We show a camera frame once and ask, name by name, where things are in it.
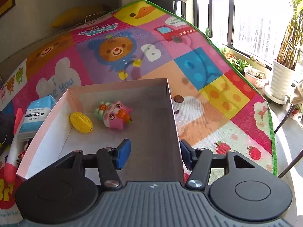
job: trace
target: yellow corn toy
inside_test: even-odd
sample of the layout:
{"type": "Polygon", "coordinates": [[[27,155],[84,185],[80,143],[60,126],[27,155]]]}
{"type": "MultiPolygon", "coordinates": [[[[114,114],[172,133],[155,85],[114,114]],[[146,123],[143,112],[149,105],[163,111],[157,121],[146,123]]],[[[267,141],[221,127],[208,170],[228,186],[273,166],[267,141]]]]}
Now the yellow corn toy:
{"type": "Polygon", "coordinates": [[[89,133],[93,130],[93,123],[85,114],[74,112],[69,115],[72,125],[80,132],[89,133]]]}

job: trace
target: green mat border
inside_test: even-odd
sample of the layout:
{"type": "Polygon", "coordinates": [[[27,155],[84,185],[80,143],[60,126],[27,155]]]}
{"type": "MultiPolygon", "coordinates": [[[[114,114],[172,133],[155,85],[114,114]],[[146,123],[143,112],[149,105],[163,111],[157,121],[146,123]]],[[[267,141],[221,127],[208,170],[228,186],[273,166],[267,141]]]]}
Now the green mat border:
{"type": "MultiPolygon", "coordinates": [[[[124,7],[127,7],[129,5],[132,5],[134,3],[137,3],[137,2],[140,2],[140,1],[144,1],[154,7],[156,7],[157,9],[161,10],[162,12],[165,12],[166,14],[170,14],[171,16],[174,16],[180,20],[182,20],[183,22],[187,23],[188,25],[192,26],[193,28],[195,28],[198,32],[200,32],[200,34],[208,41],[208,43],[210,45],[212,45],[215,50],[221,55],[221,57],[225,60],[225,62],[250,86],[252,87],[260,96],[261,93],[228,61],[228,59],[226,59],[226,57],[222,54],[222,52],[213,44],[213,42],[203,33],[201,32],[197,27],[195,27],[194,25],[190,24],[188,21],[186,21],[185,19],[182,19],[181,17],[179,17],[178,15],[174,14],[174,13],[171,13],[167,10],[165,10],[164,8],[161,8],[159,7],[157,4],[154,4],[150,1],[147,1],[147,0],[138,0],[138,1],[134,1],[134,2],[131,2],[129,4],[126,4],[118,9],[115,9],[114,11],[111,11],[110,13],[107,13],[106,15],[108,14],[111,14],[111,13],[114,13],[116,11],[119,11],[121,10],[122,8],[124,7]]],[[[262,96],[262,98],[266,101],[268,107],[269,107],[269,104],[267,102],[267,100],[262,96]]],[[[274,126],[272,124],[272,115],[269,111],[269,129],[270,129],[270,137],[271,137],[271,141],[272,141],[272,168],[273,168],[273,174],[275,176],[278,175],[278,172],[277,172],[277,151],[276,151],[276,144],[275,144],[275,134],[274,134],[274,126]]]]}

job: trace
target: open box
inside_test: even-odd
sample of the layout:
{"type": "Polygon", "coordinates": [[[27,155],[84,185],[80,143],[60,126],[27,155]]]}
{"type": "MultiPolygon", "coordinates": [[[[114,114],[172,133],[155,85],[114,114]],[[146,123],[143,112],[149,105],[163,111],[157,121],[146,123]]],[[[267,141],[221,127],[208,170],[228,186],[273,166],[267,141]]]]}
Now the open box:
{"type": "MultiPolygon", "coordinates": [[[[87,85],[68,89],[54,106],[31,142],[17,175],[29,179],[73,150],[96,153],[131,140],[131,154],[118,174],[126,181],[180,181],[183,164],[167,79],[145,79],[87,85]],[[93,112],[101,101],[120,101],[133,108],[131,124],[123,130],[107,128],[93,112]],[[72,126],[72,112],[86,114],[91,133],[72,126]]],[[[98,170],[86,169],[86,177],[100,184],[98,170]]]]}

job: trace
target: ribbed gray platform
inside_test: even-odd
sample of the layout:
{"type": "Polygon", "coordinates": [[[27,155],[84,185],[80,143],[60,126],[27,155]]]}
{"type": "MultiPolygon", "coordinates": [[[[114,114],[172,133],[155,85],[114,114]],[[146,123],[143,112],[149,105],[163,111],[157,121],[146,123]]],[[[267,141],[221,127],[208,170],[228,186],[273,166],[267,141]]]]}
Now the ribbed gray platform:
{"type": "MultiPolygon", "coordinates": [[[[19,225],[50,227],[28,220],[19,225]]],[[[212,208],[202,192],[188,191],[180,182],[128,182],[119,191],[104,193],[96,206],[82,218],[56,226],[291,227],[282,219],[248,224],[227,218],[212,208]]]]}

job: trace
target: yellow pillow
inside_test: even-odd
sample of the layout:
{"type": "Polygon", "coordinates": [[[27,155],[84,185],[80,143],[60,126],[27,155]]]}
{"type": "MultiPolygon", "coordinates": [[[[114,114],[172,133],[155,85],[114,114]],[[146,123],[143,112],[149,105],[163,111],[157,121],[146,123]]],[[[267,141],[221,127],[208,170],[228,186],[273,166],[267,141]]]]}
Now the yellow pillow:
{"type": "Polygon", "coordinates": [[[71,9],[67,9],[63,14],[58,16],[54,22],[50,25],[52,28],[70,28],[77,24],[85,23],[84,18],[88,15],[93,15],[99,13],[95,16],[90,16],[87,18],[87,21],[91,21],[98,17],[103,16],[106,13],[100,12],[109,12],[109,8],[104,5],[92,5],[92,6],[79,6],[71,9]]]}

